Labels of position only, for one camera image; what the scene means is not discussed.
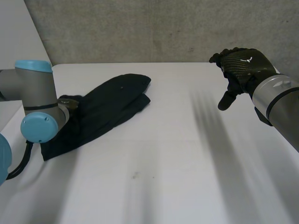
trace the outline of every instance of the black garment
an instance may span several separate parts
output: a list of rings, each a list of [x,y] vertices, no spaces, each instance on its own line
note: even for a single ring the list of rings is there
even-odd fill
[[[126,74],[108,80],[86,96],[61,96],[79,102],[56,137],[41,144],[44,161],[74,150],[126,122],[150,103],[143,94],[147,76]]]

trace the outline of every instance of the black band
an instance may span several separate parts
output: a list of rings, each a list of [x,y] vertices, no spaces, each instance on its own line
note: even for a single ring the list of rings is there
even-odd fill
[[[299,90],[299,87],[295,87],[295,88],[291,88],[291,89],[288,89],[282,93],[280,93],[278,96],[276,96],[274,98],[274,100],[272,100],[272,102],[269,104],[268,108],[267,108],[267,111],[266,111],[266,116],[267,116],[267,119],[269,120],[269,114],[272,110],[272,107],[277,103],[277,101],[279,101],[282,97],[284,97],[285,95],[289,94],[290,92],[294,92],[294,91],[298,91]]]
[[[56,106],[58,106],[58,103],[48,104],[48,105],[43,105],[43,106],[25,106],[24,110],[25,111],[36,111],[36,110],[49,109],[49,108],[56,107]]]

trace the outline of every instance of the gray robot arm segment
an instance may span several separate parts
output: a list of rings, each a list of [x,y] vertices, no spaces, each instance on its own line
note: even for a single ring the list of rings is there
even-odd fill
[[[272,76],[258,85],[252,102],[299,152],[299,83],[285,75]]]

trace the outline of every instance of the light blue joint cover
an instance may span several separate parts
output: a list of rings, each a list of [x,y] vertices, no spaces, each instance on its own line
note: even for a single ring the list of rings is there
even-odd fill
[[[15,68],[52,73],[50,62],[39,60],[17,60]]]
[[[0,134],[0,186],[8,176],[8,168],[11,166],[12,153],[6,138]]]
[[[56,120],[43,112],[33,112],[24,117],[21,123],[21,133],[33,143],[45,143],[58,133]]]

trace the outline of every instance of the black cable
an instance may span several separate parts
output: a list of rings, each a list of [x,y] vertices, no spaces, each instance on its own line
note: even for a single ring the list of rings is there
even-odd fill
[[[16,176],[18,176],[23,170],[24,168],[27,166],[29,160],[30,160],[30,156],[31,156],[31,150],[33,147],[33,143],[26,141],[27,145],[26,145],[26,149],[25,149],[25,153],[23,156],[22,161],[20,162],[20,164],[18,165],[18,167],[16,169],[14,169],[12,172],[10,172],[6,178],[6,180],[10,180],[15,178]]]

